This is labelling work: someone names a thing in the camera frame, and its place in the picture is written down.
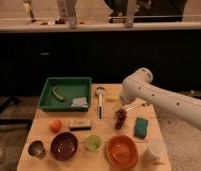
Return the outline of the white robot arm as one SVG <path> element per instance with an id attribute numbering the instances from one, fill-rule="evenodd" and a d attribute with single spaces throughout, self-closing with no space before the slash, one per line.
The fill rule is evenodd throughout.
<path id="1" fill-rule="evenodd" d="M 156 87 L 151 84 L 152 80 L 148 68 L 137 69 L 123 80 L 118 102 L 125 106 L 140 98 L 201 130 L 201 100 Z"/>

